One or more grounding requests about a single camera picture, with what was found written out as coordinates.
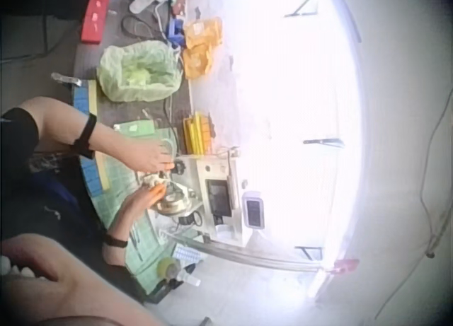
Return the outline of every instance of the cable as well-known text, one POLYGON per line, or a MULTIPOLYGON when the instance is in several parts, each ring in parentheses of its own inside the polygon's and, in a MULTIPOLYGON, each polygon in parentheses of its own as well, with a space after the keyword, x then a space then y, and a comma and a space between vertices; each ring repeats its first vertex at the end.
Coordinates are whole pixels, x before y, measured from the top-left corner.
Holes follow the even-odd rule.
POLYGON ((37 54, 27 54, 23 56, 18 56, 18 57, 11 57, 11 58, 6 58, 0 60, 0 64, 6 64, 6 63, 11 63, 11 62, 21 62, 21 61, 32 61, 34 59, 42 59, 44 57, 47 57, 48 55, 52 54, 62 43, 63 41, 71 34, 73 31, 77 30, 80 27, 80 23, 77 23, 76 25, 70 27, 68 30, 66 30, 61 38, 57 41, 57 43, 54 44, 53 47, 51 47, 48 51, 46 52, 40 52, 37 54))
POLYGON ((450 104, 450 101, 453 97, 453 89, 450 91, 449 95, 448 95, 448 98, 447 98, 447 102, 445 103, 445 107, 442 111, 442 114, 440 115, 440 118, 439 120, 437 121, 436 125, 435 125, 435 128, 434 130, 432 131, 432 134, 430 136, 430 139, 429 139, 429 142, 428 142, 428 149, 427 149, 427 152, 426 152, 426 158, 425 158, 425 166, 423 168, 423 179, 422 179, 422 186, 421 186, 421 189, 420 189, 420 202, 423 206, 423 210, 425 211, 425 214, 426 214, 426 217, 428 218, 428 223, 430 225, 430 241, 428 243, 428 246, 426 248, 426 251, 425 253, 423 254, 423 256, 416 262, 415 266, 412 268, 412 270, 409 272, 408 276, 406 278, 404 278, 404 280, 395 288, 395 290, 391 293, 391 295, 385 300, 384 304, 382 305, 382 307, 379 309, 379 311, 377 312, 376 316, 374 317, 374 319, 376 320, 379 315, 381 314, 381 312, 385 309, 385 307, 387 306, 387 304, 391 301, 391 299, 399 292, 399 290, 401 289, 401 287, 404 286, 404 284, 409 280, 409 278, 412 276, 412 274, 415 272, 415 270, 417 269, 418 265, 422 262, 423 258, 426 256, 428 256, 429 258, 433 258, 434 257, 434 254, 433 253, 430 253, 430 246, 431 246, 431 242, 433 240, 433 238, 435 237, 434 235, 434 232, 432 230, 432 221, 431 221, 431 218, 430 218, 430 212, 428 211, 428 208, 426 207, 426 204, 423 200, 423 190, 425 189, 425 180, 426 180, 426 172, 428 171, 428 161, 430 159, 430 149, 431 149, 431 144, 432 144, 432 140, 434 139, 434 135, 435 133, 437 132, 437 130, 439 129, 439 126, 440 126, 440 123, 442 122, 442 120, 444 119, 445 117, 445 113, 447 112, 447 109, 448 109, 448 106, 450 104))
POLYGON ((430 160, 430 151, 431 151, 432 140, 434 139, 434 135, 436 134, 437 130, 439 129, 440 123, 442 122, 442 120, 445 117, 445 114, 447 113, 447 109, 448 109, 448 106, 450 104, 450 100, 452 99, 452 96, 453 96, 453 88, 451 89, 451 91, 450 91, 450 93, 448 95, 447 102, 445 103, 445 107, 444 107, 444 109, 442 111, 442 114, 440 115, 440 117, 439 117, 439 119, 438 119, 438 121, 437 121, 437 123, 435 125, 434 130, 432 131, 432 134, 431 134, 429 142, 428 142, 428 149, 426 151, 426 157, 425 157, 425 165, 423 167, 422 185, 421 185, 420 193, 419 193, 420 203, 422 204, 423 211, 425 212, 425 215, 426 215, 426 217, 428 219, 428 224, 429 224, 429 227, 430 227, 430 240, 428 242, 428 246, 427 246, 426 251, 425 251, 426 256, 428 256, 429 258, 433 258, 434 257, 434 254, 430 252, 430 246, 431 246, 432 240, 435 237, 435 235, 434 235, 434 231, 433 231, 433 228, 432 228, 432 221, 431 221, 430 212, 429 212, 428 208, 426 207, 425 200, 423 200, 423 192, 425 190, 426 173, 428 171, 428 162, 430 160))
POLYGON ((153 27, 151 27, 148 23, 146 23, 145 21, 143 21, 141 18, 137 17, 136 15, 132 15, 132 14, 128 14, 126 15, 125 17, 123 17, 121 19, 121 22, 120 22, 120 28, 121 28, 121 32, 124 36, 128 36, 130 38, 138 38, 140 40, 158 40, 158 41, 162 41, 162 42, 166 42, 165 38, 162 36, 161 32, 153 27), (131 21, 134 21, 134 32, 130 32, 127 28, 126 28, 126 21, 127 20, 131 20, 131 21), (149 33, 150 35, 149 36, 143 36, 143 35, 138 35, 136 32, 135 32, 135 29, 137 27, 137 24, 143 24, 148 30, 149 30, 149 33))
POLYGON ((176 130, 175 128, 173 127, 173 125, 171 124, 171 118, 168 116, 168 113, 167 113, 167 100, 168 98, 165 98, 164 99, 164 115, 165 115, 165 118, 168 122, 168 125, 170 126, 171 128, 171 131, 173 132, 173 135, 175 137, 175 140, 176 140, 176 156, 179 156, 180 155, 180 146, 179 146, 179 138, 178 138, 178 135, 176 134, 176 130))

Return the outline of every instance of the orange bag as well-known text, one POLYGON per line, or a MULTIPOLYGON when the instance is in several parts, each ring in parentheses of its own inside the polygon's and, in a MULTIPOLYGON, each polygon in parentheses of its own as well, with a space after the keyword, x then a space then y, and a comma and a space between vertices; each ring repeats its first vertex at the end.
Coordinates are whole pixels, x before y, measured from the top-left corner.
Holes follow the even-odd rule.
POLYGON ((219 17, 196 20, 184 25, 184 35, 188 49, 202 44, 216 47, 222 43, 222 20, 219 17))
POLYGON ((212 67, 212 48, 210 45, 196 45, 183 51, 184 71, 187 79, 205 75, 212 67))

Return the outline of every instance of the forearm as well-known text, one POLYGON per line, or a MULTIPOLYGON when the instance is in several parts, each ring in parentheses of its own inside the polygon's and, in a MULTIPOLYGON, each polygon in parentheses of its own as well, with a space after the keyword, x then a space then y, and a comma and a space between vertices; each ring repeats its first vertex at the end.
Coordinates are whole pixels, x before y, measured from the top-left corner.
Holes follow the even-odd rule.
MULTIPOLYGON (((36 122, 40 139, 51 138, 59 143, 72 145, 84 130, 88 117, 66 103, 53 98, 32 98, 20 106, 28 111, 36 122)), ((91 150, 120 158, 121 148, 127 138, 110 127, 96 123, 89 139, 91 150)))
MULTIPOLYGON (((129 234, 132 229, 134 221, 129 216, 126 216, 121 211, 117 213, 115 220, 113 220, 107 234, 114 239, 121 241, 128 241, 129 234)), ((126 248, 119 248, 103 244, 102 256, 105 262, 115 266, 125 266, 126 248)))

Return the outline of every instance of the small screen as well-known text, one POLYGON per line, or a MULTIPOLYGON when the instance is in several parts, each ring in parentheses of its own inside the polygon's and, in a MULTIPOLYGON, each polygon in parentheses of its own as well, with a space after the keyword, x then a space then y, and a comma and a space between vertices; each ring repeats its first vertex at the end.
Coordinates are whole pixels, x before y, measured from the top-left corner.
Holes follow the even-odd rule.
POLYGON ((229 206, 228 182, 225 180, 206 180, 211 213, 231 217, 229 206))
POLYGON ((260 215, 260 202, 259 201, 247 201, 247 215, 248 224, 250 226, 260 227, 261 226, 261 215, 260 215))

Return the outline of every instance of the white machine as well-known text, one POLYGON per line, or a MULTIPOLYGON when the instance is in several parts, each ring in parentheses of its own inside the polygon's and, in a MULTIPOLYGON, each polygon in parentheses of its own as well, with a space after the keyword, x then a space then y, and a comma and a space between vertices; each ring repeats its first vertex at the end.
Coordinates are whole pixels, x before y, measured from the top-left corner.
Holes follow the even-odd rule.
MULTIPOLYGON (((159 242, 165 242, 161 229, 174 227, 175 223, 192 225, 213 241, 239 247, 247 245, 253 229, 264 228, 264 202, 259 191, 248 188, 239 157, 180 156, 178 162, 182 174, 173 174, 171 180, 177 192, 187 193, 191 203, 187 202, 187 209, 177 214, 157 213, 161 206, 149 210, 159 242)), ((170 193, 169 205, 174 199, 170 193)))

